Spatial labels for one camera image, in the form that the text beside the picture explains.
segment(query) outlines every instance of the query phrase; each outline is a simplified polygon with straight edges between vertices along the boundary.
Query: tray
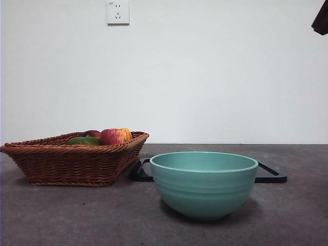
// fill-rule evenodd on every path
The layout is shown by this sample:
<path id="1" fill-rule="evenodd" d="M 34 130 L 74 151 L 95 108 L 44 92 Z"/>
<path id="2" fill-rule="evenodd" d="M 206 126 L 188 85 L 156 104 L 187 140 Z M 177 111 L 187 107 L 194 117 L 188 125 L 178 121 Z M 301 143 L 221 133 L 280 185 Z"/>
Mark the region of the tray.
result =
<path id="1" fill-rule="evenodd" d="M 259 162 L 258 167 L 255 183 L 284 183 L 287 181 L 287 175 L 280 170 L 272 168 L 263 162 Z M 144 158 L 139 160 L 135 164 L 130 175 L 135 181 L 154 181 L 150 167 L 150 159 Z"/>

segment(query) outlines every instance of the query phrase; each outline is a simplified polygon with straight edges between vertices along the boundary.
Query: wall socket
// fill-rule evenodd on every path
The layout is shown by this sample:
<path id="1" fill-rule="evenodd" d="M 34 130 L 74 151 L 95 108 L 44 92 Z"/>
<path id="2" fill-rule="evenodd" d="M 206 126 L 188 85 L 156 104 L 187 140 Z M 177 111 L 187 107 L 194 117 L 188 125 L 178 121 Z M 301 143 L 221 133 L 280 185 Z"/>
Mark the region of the wall socket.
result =
<path id="1" fill-rule="evenodd" d="M 130 4 L 128 0 L 115 0 L 107 3 L 107 25 L 129 25 Z"/>

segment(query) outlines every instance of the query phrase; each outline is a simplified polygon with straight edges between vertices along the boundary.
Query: ceramic bowl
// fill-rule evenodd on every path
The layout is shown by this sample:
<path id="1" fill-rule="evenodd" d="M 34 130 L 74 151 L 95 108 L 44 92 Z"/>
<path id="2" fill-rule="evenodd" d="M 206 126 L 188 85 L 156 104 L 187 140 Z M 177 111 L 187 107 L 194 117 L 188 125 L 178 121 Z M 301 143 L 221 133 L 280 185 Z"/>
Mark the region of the ceramic bowl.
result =
<path id="1" fill-rule="evenodd" d="M 156 187 L 172 209 L 188 217 L 215 220 L 247 200 L 258 162 L 219 152 L 173 152 L 150 159 Z"/>

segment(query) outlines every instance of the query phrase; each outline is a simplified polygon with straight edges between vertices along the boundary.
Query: apple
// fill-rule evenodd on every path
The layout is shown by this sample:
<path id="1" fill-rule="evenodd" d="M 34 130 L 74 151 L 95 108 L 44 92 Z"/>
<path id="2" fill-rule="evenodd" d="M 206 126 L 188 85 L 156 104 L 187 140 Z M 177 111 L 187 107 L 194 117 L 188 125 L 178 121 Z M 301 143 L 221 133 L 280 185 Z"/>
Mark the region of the apple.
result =
<path id="1" fill-rule="evenodd" d="M 89 130 L 89 131 L 80 133 L 79 137 L 96 137 L 96 138 L 100 139 L 100 131 Z"/>
<path id="2" fill-rule="evenodd" d="M 105 129 L 100 133 L 101 145 L 116 145 L 132 139 L 128 128 Z"/>

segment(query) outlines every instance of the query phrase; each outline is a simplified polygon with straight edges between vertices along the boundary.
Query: green fruit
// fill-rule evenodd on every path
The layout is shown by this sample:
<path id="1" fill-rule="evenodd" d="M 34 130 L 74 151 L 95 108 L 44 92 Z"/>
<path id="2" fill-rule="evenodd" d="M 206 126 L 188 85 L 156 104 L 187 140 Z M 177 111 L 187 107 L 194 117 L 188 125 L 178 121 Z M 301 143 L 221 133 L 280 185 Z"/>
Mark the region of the green fruit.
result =
<path id="1" fill-rule="evenodd" d="M 96 137 L 73 137 L 66 142 L 67 145 L 91 145 L 98 146 L 100 141 Z"/>

